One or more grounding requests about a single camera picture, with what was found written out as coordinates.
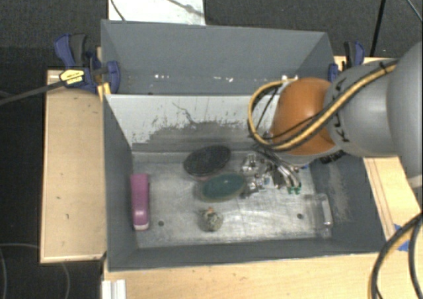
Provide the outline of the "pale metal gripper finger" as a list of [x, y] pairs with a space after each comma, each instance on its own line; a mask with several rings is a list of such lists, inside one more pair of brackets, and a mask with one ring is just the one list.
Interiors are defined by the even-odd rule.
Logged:
[[264, 181], [262, 179], [247, 179], [246, 185], [241, 193], [242, 197], [250, 197], [258, 192], [266, 192]]
[[249, 153], [241, 164], [241, 173], [242, 174], [257, 174], [260, 171], [261, 165], [262, 164], [257, 154]]

